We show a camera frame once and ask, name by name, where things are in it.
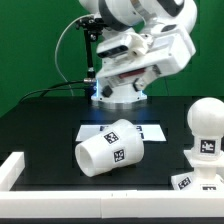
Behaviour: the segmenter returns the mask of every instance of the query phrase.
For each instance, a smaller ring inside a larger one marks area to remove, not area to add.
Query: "white cup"
[[[123,119],[75,148],[78,165],[89,177],[138,163],[143,155],[141,135],[131,122]]]

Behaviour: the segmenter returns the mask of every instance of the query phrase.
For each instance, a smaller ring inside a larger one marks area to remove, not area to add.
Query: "white sheet of paper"
[[[81,125],[76,141],[85,141],[93,137],[94,135],[99,134],[103,131],[104,128],[108,126],[109,125]],[[139,134],[141,135],[143,141],[166,141],[160,125],[136,125],[136,128],[139,131]]]

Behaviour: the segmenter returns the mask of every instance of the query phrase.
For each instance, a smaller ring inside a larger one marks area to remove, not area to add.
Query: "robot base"
[[[147,96],[141,91],[136,92],[133,86],[119,86],[113,89],[110,97],[101,94],[101,87],[97,87],[98,92],[92,96],[92,105],[110,110],[128,110],[139,108],[147,104]]]
[[[191,150],[184,151],[189,163],[194,167],[190,173],[173,176],[174,190],[224,191],[224,180],[216,174],[217,167],[224,167],[224,154],[216,161],[201,161],[192,157]]]

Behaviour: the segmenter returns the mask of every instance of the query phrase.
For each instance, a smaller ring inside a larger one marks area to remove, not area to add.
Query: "white plastic object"
[[[24,168],[24,153],[13,152],[0,167],[0,192],[9,191]]]
[[[140,162],[144,145],[136,127],[122,119],[77,145],[75,155],[81,170],[92,177]]]
[[[217,160],[224,135],[224,103],[215,98],[201,99],[190,108],[187,120],[195,137],[193,157]]]
[[[224,180],[217,168],[224,168],[224,154],[218,160],[204,161],[194,158],[192,150],[184,150],[184,154],[194,171],[173,176],[171,182],[174,190],[191,191],[224,191]]]

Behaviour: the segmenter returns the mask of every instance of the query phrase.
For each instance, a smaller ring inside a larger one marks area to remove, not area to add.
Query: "black tabletop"
[[[25,152],[26,168],[15,183],[12,189],[14,191],[172,190],[171,176],[192,170],[183,150],[190,149],[193,145],[193,136],[186,118],[190,106],[197,99],[149,97],[146,106],[123,111],[94,108],[82,97],[28,99],[0,119],[0,161],[3,162],[11,152]],[[144,142],[144,158],[136,165],[114,169],[92,178],[85,176],[74,156],[80,126],[112,124],[119,119],[127,119],[133,124],[159,124],[167,141]],[[60,223],[58,220],[45,221]],[[122,221],[136,223],[135,220]],[[179,223],[176,219],[170,219],[170,222],[163,219],[137,222]]]

